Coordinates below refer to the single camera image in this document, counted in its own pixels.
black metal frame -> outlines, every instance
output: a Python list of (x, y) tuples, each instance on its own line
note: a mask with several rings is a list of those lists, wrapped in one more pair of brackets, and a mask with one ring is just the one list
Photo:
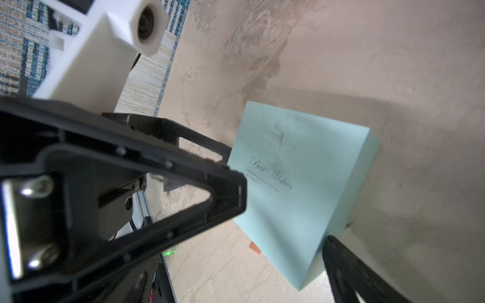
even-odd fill
[(335, 303), (410, 303), (334, 236), (323, 245), (323, 261)]
[(157, 273), (153, 283), (152, 303), (177, 303), (170, 273), (163, 255), (160, 255), (158, 261)]
[[(242, 174), (105, 117), (63, 102), (4, 96), (0, 118), (0, 178), (56, 176), (52, 198), (61, 203), (53, 207), (65, 214), (64, 224), (54, 227), (65, 237), (52, 239), (63, 248), (60, 259), (48, 269), (11, 279), (8, 288), (17, 302), (88, 300), (164, 249), (245, 210)], [(211, 197), (119, 239), (100, 239), (97, 222), (90, 219), (96, 217), (99, 197), (148, 172), (206, 189)], [(109, 178), (112, 173), (119, 179)], [(6, 251), (4, 239), (0, 242)], [(8, 264), (8, 259), (0, 261)]]

tiled floor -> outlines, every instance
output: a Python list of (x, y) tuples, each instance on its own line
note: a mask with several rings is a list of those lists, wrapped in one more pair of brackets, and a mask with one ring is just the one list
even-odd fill
[[(342, 241), (414, 302), (479, 302), (484, 97), (482, 1), (194, 0), (159, 116), (228, 145), (248, 100), (371, 127)], [(158, 218), (199, 195), (150, 181)], [(230, 221), (178, 245), (179, 302), (332, 301), (324, 274), (297, 292), (250, 242)]]

light blue foam block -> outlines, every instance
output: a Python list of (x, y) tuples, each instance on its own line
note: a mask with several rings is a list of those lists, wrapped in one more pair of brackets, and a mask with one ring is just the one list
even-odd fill
[(295, 288), (324, 270), (322, 240), (344, 229), (378, 148), (367, 127), (247, 103), (228, 162), (248, 181), (234, 221)]

blue and beige rug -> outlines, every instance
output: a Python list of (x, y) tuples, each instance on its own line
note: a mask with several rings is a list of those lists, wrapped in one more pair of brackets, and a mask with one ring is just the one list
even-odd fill
[[(190, 0), (162, 0), (169, 14), (158, 53), (142, 56), (130, 72), (117, 112), (156, 116), (167, 85)], [(77, 26), (57, 25), (76, 35)], [(49, 18), (39, 0), (2, 0), (0, 3), (0, 94), (32, 96), (46, 76)]]

green led light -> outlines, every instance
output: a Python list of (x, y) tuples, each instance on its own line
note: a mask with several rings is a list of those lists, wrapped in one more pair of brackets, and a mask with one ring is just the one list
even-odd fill
[(163, 255), (173, 255), (176, 251), (176, 249), (166, 250), (163, 252)]

